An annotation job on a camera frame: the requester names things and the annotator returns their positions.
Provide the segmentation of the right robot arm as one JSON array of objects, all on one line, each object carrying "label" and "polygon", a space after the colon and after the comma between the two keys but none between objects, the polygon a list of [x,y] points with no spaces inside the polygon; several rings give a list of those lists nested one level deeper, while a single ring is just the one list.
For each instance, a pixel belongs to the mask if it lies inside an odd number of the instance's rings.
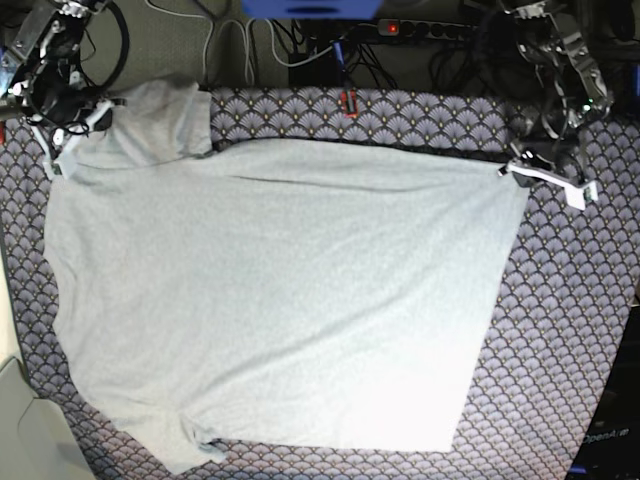
[{"label": "right robot arm", "polygon": [[[94,16],[107,11],[120,33],[113,71],[101,83],[82,67],[81,44]],[[11,41],[1,45],[1,121],[26,117],[67,136],[108,127],[107,93],[130,51],[121,9],[112,1],[36,1]]]}]

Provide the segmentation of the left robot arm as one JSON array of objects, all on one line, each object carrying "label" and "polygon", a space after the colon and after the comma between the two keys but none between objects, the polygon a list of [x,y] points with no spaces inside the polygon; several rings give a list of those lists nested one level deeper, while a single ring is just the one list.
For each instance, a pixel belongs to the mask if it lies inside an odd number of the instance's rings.
[{"label": "left robot arm", "polygon": [[511,159],[500,173],[525,188],[542,182],[586,188],[579,134],[610,113],[614,96],[578,19],[564,1],[497,1],[476,30],[474,54],[491,73],[500,53],[511,64],[522,60],[541,88],[538,112],[511,140]]}]

